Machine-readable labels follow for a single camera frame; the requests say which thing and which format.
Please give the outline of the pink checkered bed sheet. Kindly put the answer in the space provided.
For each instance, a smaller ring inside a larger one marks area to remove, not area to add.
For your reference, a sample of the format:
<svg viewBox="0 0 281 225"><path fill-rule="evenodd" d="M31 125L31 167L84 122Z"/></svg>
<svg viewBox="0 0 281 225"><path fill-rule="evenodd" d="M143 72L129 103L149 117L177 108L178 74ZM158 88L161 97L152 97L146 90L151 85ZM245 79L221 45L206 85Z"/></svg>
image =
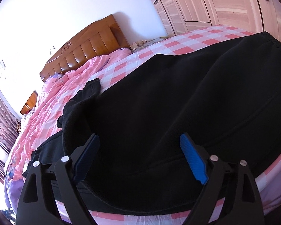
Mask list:
<svg viewBox="0 0 281 225"><path fill-rule="evenodd" d="M231 26L212 26L175 36L130 55L125 68L127 76L155 54L179 55L205 48L209 45L248 35L247 31ZM257 186L265 213L281 205L281 155L257 179ZM98 224L182 224L188 211L158 216L127 216L92 212Z"/></svg>

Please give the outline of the light wooden wardrobe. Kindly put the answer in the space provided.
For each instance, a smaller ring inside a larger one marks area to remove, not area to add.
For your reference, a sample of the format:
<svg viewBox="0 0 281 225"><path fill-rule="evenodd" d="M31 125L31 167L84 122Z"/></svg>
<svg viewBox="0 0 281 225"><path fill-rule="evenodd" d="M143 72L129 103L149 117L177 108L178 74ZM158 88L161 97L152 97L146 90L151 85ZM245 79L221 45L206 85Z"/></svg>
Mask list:
<svg viewBox="0 0 281 225"><path fill-rule="evenodd" d="M281 0L151 0L169 37L226 25L281 42Z"/></svg>

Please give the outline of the black pants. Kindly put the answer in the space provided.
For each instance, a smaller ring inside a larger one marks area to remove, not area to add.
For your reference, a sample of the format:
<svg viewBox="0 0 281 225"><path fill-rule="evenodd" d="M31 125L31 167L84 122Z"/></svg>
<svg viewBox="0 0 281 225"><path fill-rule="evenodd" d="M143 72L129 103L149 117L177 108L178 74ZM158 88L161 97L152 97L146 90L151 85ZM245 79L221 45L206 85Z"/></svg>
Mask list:
<svg viewBox="0 0 281 225"><path fill-rule="evenodd" d="M263 32L154 55L105 91L98 79L89 81L57 127L31 159L53 163L97 135L98 150L78 168L86 173L78 191L89 210L189 210L203 185L180 148L182 134L223 161L247 161L254 177L281 154L281 42Z"/></svg>

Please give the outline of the purple floral bedding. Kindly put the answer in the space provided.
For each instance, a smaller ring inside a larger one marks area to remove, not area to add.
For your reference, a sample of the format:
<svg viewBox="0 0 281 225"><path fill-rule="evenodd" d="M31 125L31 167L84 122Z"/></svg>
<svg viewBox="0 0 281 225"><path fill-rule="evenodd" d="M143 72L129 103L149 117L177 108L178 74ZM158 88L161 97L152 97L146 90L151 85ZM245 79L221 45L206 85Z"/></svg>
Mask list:
<svg viewBox="0 0 281 225"><path fill-rule="evenodd" d="M4 179L4 199L7 208L13 210L14 214L16 214L20 195L26 179L21 175L20 179L15 180L13 176L13 168L6 171Z"/></svg>

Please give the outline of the brown wooden nightstand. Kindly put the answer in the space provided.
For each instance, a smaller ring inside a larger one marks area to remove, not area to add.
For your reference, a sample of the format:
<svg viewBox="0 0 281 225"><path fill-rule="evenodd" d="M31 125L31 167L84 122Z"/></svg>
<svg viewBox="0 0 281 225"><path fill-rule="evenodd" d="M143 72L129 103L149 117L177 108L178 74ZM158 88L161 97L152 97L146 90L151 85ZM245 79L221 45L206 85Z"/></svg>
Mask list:
<svg viewBox="0 0 281 225"><path fill-rule="evenodd" d="M22 115L28 114L36 106L37 96L38 93L34 90L20 111Z"/></svg>

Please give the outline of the brown wooden headboard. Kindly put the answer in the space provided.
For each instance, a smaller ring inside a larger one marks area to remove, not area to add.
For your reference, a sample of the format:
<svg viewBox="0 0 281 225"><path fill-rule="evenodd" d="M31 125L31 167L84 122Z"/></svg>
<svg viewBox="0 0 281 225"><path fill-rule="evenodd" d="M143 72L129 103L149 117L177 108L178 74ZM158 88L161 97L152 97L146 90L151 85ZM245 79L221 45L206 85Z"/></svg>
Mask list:
<svg viewBox="0 0 281 225"><path fill-rule="evenodd" d="M108 55L120 48L129 47L124 33L111 14L89 24L56 50L39 76L45 82L55 74L65 74L80 68L87 60L96 56Z"/></svg>

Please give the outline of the pink checkered quilt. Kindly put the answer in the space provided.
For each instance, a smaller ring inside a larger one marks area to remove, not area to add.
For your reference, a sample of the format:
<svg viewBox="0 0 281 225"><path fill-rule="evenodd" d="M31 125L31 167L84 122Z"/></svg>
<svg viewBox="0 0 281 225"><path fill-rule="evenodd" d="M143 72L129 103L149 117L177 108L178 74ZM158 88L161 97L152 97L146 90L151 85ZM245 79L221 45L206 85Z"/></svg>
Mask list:
<svg viewBox="0 0 281 225"><path fill-rule="evenodd" d="M96 56L61 78L55 77L46 81L38 97L36 109L28 114L8 157L5 182L22 180L32 151L57 133L56 122L62 115L65 104L90 80L99 78L101 89L105 90L125 77L130 55L130 49L121 48L109 55Z"/></svg>

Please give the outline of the dark red curtain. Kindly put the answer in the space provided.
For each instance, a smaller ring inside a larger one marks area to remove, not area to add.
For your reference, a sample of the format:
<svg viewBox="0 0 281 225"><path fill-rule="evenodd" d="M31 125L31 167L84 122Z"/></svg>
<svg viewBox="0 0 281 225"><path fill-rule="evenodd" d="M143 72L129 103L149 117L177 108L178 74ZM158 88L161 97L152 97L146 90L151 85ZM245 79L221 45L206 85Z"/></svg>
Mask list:
<svg viewBox="0 0 281 225"><path fill-rule="evenodd" d="M18 119L10 111L0 96L0 147L7 156L19 135L17 131Z"/></svg>

